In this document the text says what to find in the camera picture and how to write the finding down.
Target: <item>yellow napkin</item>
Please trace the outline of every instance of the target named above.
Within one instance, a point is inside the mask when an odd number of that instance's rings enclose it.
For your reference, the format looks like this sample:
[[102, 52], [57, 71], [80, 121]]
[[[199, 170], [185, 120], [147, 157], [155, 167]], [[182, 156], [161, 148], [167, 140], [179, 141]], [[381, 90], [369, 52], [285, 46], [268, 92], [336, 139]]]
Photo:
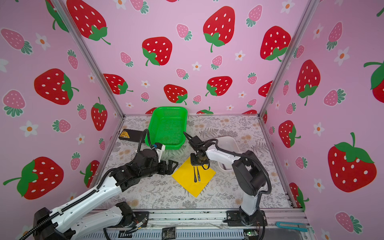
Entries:
[[[197, 168], [199, 168], [200, 182], [197, 178]], [[197, 182], [194, 182], [193, 166], [190, 157], [179, 167], [172, 177], [180, 183], [194, 197], [197, 197], [205, 188], [209, 181], [214, 177], [216, 172], [211, 168], [204, 170], [201, 166], [195, 167]]]

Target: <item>pink wallpaper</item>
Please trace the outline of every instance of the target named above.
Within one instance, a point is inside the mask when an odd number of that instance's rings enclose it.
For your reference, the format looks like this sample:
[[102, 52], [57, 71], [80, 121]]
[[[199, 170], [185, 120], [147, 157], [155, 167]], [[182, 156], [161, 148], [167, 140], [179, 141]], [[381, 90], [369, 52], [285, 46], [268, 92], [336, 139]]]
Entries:
[[384, 5], [324, 0], [266, 126], [317, 239], [379, 239], [384, 212]]
[[119, 119], [49, 2], [6, 1], [0, 29], [1, 238], [19, 239], [87, 190]]
[[307, 0], [67, 0], [126, 114], [259, 111]]

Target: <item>teal handle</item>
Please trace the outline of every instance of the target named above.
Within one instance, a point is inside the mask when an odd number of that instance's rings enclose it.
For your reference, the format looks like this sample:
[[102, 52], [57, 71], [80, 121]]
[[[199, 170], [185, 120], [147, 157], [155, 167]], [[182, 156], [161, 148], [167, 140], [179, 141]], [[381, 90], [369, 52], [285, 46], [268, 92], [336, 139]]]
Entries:
[[276, 226], [279, 228], [286, 228], [286, 229], [293, 229], [293, 230], [299, 230], [301, 232], [308, 232], [307, 228], [302, 228], [302, 227], [289, 227], [289, 226], [281, 226], [281, 224], [289, 224], [289, 225], [302, 225], [301, 223], [294, 223], [294, 222], [276, 222]]

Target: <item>floral tablecloth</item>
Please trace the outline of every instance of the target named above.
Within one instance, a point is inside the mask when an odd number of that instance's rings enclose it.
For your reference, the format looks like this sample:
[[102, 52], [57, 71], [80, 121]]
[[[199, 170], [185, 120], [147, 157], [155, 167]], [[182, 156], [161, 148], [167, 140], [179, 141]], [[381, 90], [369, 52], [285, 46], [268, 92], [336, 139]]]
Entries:
[[[127, 116], [122, 128], [142, 131], [148, 128], [150, 120], [151, 116]], [[253, 151], [268, 171], [272, 183], [272, 193], [263, 195], [260, 207], [290, 207], [256, 116], [189, 115], [187, 133], [191, 136], [198, 135], [203, 141], [231, 136], [242, 152]], [[136, 149], [136, 142], [117, 139], [103, 174], [110, 168], [130, 162]], [[162, 160], [171, 159], [179, 162], [180, 166], [192, 152], [193, 149], [186, 141], [179, 150], [165, 150]], [[238, 208], [242, 203], [243, 191], [235, 174], [221, 172], [217, 162], [212, 162], [210, 166], [216, 174], [197, 198], [187, 192], [172, 176], [155, 174], [141, 179], [139, 184], [105, 201], [97, 209], [108, 209], [122, 201], [126, 201], [133, 209]]]

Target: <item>green plastic basket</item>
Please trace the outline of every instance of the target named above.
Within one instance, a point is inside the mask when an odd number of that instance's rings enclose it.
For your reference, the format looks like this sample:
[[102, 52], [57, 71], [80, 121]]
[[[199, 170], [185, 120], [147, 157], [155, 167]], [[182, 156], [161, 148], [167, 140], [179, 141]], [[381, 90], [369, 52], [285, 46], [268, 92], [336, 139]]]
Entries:
[[159, 107], [153, 111], [149, 123], [151, 143], [159, 142], [166, 149], [179, 149], [185, 142], [188, 111], [182, 107]]

